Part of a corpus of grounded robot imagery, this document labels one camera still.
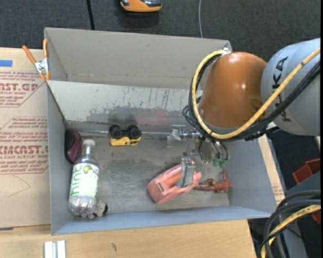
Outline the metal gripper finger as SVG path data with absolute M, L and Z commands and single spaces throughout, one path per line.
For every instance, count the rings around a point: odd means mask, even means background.
M 170 133 L 167 136 L 167 147 L 172 148 L 175 141 L 186 140 L 186 125 L 171 125 Z
M 178 187 L 186 187 L 193 184 L 195 168 L 193 160 L 185 157 L 181 159 L 180 179 L 177 181 Z

